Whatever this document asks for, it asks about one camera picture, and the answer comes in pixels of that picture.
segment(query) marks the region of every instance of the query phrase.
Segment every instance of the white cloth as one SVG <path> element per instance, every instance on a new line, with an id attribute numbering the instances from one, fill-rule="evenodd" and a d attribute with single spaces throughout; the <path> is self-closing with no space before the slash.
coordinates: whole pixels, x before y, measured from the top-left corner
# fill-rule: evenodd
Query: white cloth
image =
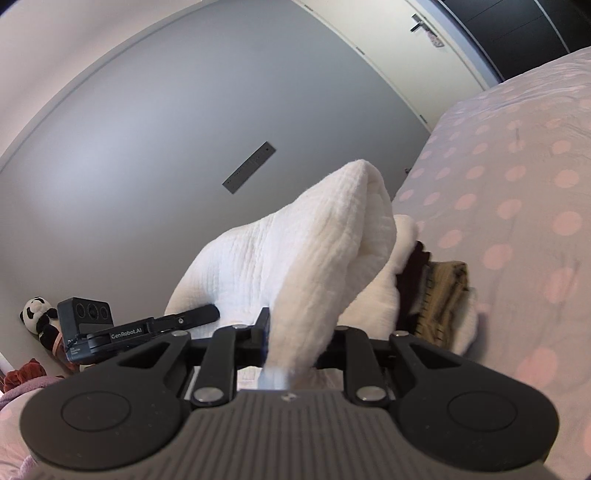
<path id="1" fill-rule="evenodd" d="M 394 215 L 394 222 L 396 243 L 388 262 L 339 318 L 339 325 L 360 328 L 380 340 L 395 330 L 400 308 L 396 275 L 404 270 L 418 237 L 417 224 L 408 215 Z"/>
<path id="2" fill-rule="evenodd" d="M 453 342 L 450 349 L 456 355 L 464 355 L 478 334 L 478 295 L 475 288 L 465 291 L 453 319 Z"/>
<path id="3" fill-rule="evenodd" d="M 198 327 L 252 325 L 271 309 L 262 388 L 288 388 L 332 337 L 339 315 L 382 270 L 396 228 L 384 181 L 364 160 L 351 162 L 295 202 L 232 229 L 197 255 L 166 314 L 214 303 L 220 320 Z"/>

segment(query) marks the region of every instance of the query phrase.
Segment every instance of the pink bedding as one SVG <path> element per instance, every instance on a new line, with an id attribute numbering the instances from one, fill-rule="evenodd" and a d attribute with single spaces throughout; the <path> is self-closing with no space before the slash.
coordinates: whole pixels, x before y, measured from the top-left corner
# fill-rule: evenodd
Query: pink bedding
<path id="1" fill-rule="evenodd" d="M 458 103 L 393 201 L 479 296 L 469 355 L 529 383 L 561 421 L 547 466 L 591 472 L 591 49 Z"/>

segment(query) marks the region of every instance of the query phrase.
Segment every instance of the brown cloth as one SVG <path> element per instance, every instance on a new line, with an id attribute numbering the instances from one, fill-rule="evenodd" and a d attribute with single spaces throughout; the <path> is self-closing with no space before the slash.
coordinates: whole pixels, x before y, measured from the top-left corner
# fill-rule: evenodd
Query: brown cloth
<path id="1" fill-rule="evenodd" d="M 468 288 L 468 268 L 463 262 L 432 262 L 414 334 L 433 345 L 450 349 L 453 319 Z"/>
<path id="2" fill-rule="evenodd" d="M 6 377 L 2 379 L 2 391 L 6 393 L 28 380 L 37 377 L 45 377 L 46 375 L 47 373 L 43 366 L 37 360 L 31 358 L 18 370 L 13 370 L 6 374 Z"/>
<path id="3" fill-rule="evenodd" d="M 414 333 L 417 329 L 418 315 L 411 315 L 410 309 L 421 290 L 423 269 L 431 259 L 431 252 L 425 252 L 424 248 L 425 246 L 421 242 L 417 242 L 413 253 L 408 257 L 404 270 L 396 275 L 396 288 L 400 292 L 396 330 Z"/>

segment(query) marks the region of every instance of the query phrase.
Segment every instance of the door handle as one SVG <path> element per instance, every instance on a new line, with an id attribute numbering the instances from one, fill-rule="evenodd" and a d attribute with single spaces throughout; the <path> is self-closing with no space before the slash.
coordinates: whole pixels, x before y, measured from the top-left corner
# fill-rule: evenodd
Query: door handle
<path id="1" fill-rule="evenodd" d="M 412 27 L 410 29 L 411 32 L 415 32 L 417 31 L 419 28 L 424 27 L 425 26 L 425 22 L 423 20 L 419 20 L 418 23 Z"/>
<path id="2" fill-rule="evenodd" d="M 417 22 L 417 24 L 410 29 L 411 32 L 415 32 L 419 28 L 423 28 L 426 32 L 431 32 L 432 35 L 434 35 L 435 37 L 437 37 L 437 35 L 435 35 L 435 33 L 433 32 L 433 30 L 431 30 L 429 28 L 429 26 L 424 22 L 424 20 L 421 17 L 419 17 L 417 14 L 414 14 L 413 15 L 413 20 L 415 22 Z"/>

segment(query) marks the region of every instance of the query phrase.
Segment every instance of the panda plush toy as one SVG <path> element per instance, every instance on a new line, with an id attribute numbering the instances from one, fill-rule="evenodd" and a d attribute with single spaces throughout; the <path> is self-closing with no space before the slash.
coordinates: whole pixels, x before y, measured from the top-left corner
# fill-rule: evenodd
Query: panda plush toy
<path id="1" fill-rule="evenodd" d="M 21 312 L 21 320 L 27 330 L 39 336 L 41 344 L 53 352 L 58 337 L 61 337 L 57 310 L 41 297 L 29 300 Z"/>

